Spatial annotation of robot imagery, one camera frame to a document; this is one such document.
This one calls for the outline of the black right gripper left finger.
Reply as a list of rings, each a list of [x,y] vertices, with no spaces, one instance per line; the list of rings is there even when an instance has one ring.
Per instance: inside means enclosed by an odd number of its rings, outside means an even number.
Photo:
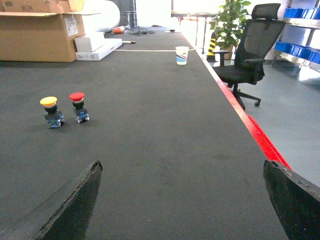
[[[103,167],[94,161],[17,223],[2,240],[83,240],[99,193]]]

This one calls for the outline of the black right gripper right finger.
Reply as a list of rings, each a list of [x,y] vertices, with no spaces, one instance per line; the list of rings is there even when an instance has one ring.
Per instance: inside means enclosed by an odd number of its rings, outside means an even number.
[[[272,206],[290,240],[320,238],[320,188],[283,164],[266,160],[263,177]]]

